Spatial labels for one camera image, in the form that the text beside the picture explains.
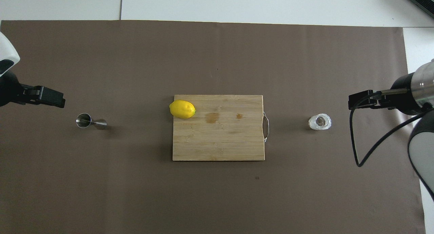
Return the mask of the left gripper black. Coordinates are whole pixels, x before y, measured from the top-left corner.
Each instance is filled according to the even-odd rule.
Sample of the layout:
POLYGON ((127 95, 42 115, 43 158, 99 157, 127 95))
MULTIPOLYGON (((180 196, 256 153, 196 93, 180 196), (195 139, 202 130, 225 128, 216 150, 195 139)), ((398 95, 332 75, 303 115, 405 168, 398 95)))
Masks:
POLYGON ((0 77, 0 107, 10 102, 65 107, 64 93, 45 86, 22 86, 16 75, 7 71, 0 77))

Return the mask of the clear plastic cup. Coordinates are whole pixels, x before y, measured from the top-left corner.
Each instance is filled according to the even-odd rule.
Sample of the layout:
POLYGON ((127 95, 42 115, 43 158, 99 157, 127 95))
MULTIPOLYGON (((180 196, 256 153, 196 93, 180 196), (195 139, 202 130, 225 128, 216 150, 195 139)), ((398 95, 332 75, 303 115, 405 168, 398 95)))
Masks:
POLYGON ((308 125, 313 130, 328 130, 332 126, 332 120, 327 114, 321 113, 310 117, 308 125))

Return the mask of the wooden cutting board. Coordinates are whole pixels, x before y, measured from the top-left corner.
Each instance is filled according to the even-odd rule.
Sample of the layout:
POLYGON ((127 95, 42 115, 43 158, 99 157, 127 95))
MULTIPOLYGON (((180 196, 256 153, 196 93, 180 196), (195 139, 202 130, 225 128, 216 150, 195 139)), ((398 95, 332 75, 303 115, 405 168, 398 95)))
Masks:
POLYGON ((173 119, 173 161, 265 160, 262 95, 175 95, 196 108, 173 119))

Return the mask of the brown table mat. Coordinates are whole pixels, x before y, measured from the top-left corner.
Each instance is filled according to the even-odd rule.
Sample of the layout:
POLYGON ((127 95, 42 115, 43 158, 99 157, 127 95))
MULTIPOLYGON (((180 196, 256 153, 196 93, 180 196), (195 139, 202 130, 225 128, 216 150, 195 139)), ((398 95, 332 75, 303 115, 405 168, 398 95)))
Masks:
POLYGON ((407 73, 401 27, 2 21, 21 83, 0 108, 0 234, 423 234, 411 127, 359 168, 348 96, 407 73), (175 162, 178 94, 262 95, 265 160, 175 162), (105 130, 81 129, 88 113, 105 130), (328 130, 310 117, 327 114, 328 130))

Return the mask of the steel double jigger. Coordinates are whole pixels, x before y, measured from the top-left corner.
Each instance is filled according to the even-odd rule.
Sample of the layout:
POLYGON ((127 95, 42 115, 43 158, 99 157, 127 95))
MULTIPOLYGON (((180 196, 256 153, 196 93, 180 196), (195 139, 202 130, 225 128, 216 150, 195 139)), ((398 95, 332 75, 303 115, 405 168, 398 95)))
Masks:
POLYGON ((107 121, 104 119, 93 119, 88 113, 82 113, 77 116, 76 125, 81 129, 94 126, 98 130, 105 130, 107 121))

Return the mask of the yellow lemon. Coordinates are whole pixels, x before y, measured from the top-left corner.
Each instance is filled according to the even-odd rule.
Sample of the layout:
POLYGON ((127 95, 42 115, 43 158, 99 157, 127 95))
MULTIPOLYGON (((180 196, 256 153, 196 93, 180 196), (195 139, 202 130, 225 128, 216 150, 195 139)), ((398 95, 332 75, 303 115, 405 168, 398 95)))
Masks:
POLYGON ((169 109, 172 116, 181 119, 188 119, 196 114, 194 105, 186 100, 174 100, 169 105, 169 109))

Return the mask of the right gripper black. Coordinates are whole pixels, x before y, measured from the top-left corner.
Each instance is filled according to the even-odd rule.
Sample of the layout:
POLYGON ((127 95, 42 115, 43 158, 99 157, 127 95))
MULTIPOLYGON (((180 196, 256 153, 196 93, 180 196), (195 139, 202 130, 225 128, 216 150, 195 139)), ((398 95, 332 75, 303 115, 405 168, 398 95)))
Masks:
POLYGON ((373 109, 397 109, 409 116, 416 116, 420 114, 422 112, 422 108, 414 100, 411 91, 411 80, 413 75, 413 73, 410 73, 408 75, 401 76, 392 84, 391 89, 408 89, 408 92, 405 94, 395 95, 392 91, 374 92, 373 90, 365 90, 349 95, 349 110, 352 110, 353 108, 361 109, 373 106, 373 109), (372 94, 373 99, 366 98, 359 103, 358 106, 355 106, 358 101, 362 100, 362 98, 372 94))

